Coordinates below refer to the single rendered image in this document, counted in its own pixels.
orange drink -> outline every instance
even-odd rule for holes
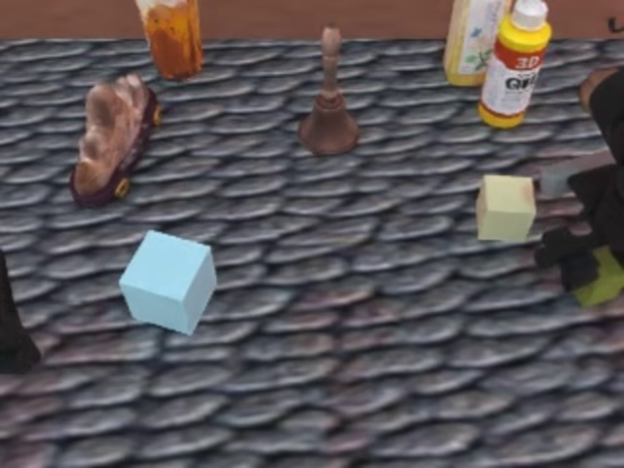
[[[136,0],[152,59],[163,78],[184,80],[202,69],[198,0]]]

brown wall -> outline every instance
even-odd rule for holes
[[[443,38],[452,0],[200,0],[206,39]],[[547,0],[558,38],[618,38],[624,0]],[[133,0],[0,0],[0,38],[139,38]]]

yellow bottle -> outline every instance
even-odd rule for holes
[[[496,32],[511,0],[455,0],[450,14],[445,73],[453,86],[479,86]]]
[[[552,36],[543,0],[517,0],[500,24],[481,91],[479,115],[498,129],[525,119],[530,97]]]

bottle label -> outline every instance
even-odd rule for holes
[[[525,112],[545,52],[546,46],[538,52],[512,51],[497,40],[481,91],[482,106],[503,117],[515,117]]]
[[[509,4],[508,0],[466,2],[468,17],[459,56],[458,72],[464,75],[485,73],[498,25]]]

bell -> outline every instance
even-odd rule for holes
[[[9,279],[7,260],[0,251],[0,374],[24,374],[41,361],[41,353],[21,324]]]
[[[360,129],[346,109],[337,86],[337,69],[342,38],[334,26],[327,26],[321,38],[323,50],[323,87],[312,113],[299,125],[299,139],[314,154],[347,152],[358,143]]]

